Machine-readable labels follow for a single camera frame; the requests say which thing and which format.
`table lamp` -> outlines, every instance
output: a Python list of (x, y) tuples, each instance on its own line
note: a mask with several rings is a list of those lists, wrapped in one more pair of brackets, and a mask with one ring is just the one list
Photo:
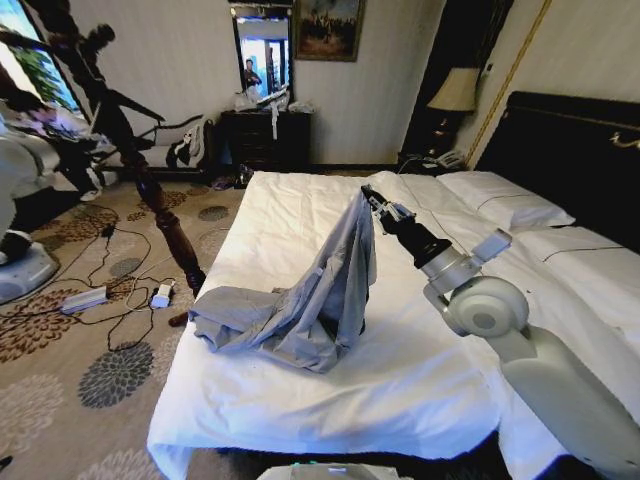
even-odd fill
[(462, 119), (476, 108), (479, 73), (480, 69), (475, 67), (452, 68), (438, 93), (427, 104), (427, 108), (436, 110), (434, 114), (438, 116), (427, 145), (428, 156), (437, 158), (453, 147)]

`framed painting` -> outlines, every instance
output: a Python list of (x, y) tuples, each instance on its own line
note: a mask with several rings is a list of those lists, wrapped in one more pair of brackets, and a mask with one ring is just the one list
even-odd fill
[(355, 62), (365, 0), (297, 0), (296, 59)]

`dresser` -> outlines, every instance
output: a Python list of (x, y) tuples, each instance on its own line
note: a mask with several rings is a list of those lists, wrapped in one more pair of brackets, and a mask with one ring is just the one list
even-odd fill
[(309, 165), (309, 113), (280, 112), (277, 139), (273, 138), (271, 111), (223, 112), (221, 124), (236, 167), (304, 172)]

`telephone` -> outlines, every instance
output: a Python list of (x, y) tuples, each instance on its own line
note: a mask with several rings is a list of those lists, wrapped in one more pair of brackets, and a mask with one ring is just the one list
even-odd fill
[(442, 168), (454, 169), (456, 167), (461, 167), (465, 163), (466, 158), (462, 152), (458, 150), (451, 150), (450, 152), (440, 155), (438, 158), (429, 160)]

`charger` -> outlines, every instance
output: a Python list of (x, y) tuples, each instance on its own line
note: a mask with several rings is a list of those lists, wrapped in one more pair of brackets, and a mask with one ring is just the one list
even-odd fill
[(158, 292), (153, 295), (151, 299), (151, 308), (166, 308), (171, 303), (171, 296), (173, 295), (173, 286), (176, 284), (175, 280), (170, 285), (163, 283), (158, 287)]

